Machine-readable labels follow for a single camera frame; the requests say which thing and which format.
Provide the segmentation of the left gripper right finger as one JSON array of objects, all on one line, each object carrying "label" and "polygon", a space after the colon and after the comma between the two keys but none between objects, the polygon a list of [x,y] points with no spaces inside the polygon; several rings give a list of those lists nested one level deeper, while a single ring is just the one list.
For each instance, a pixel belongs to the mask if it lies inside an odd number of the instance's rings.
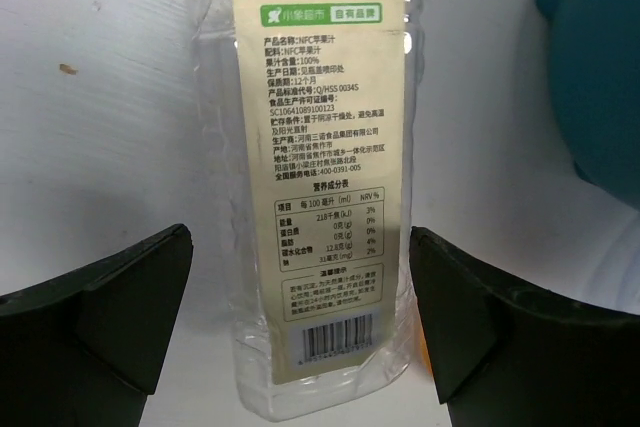
[{"label": "left gripper right finger", "polygon": [[424,227],[409,260],[437,396],[455,426],[635,426],[639,319],[487,264]]}]

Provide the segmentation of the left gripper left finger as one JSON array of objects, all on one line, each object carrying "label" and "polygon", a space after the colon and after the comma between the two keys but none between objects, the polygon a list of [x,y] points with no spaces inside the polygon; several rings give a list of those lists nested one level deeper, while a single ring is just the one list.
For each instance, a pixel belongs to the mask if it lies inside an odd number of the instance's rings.
[{"label": "left gripper left finger", "polygon": [[136,426],[157,388],[193,258],[175,224],[1,298],[4,426]]}]

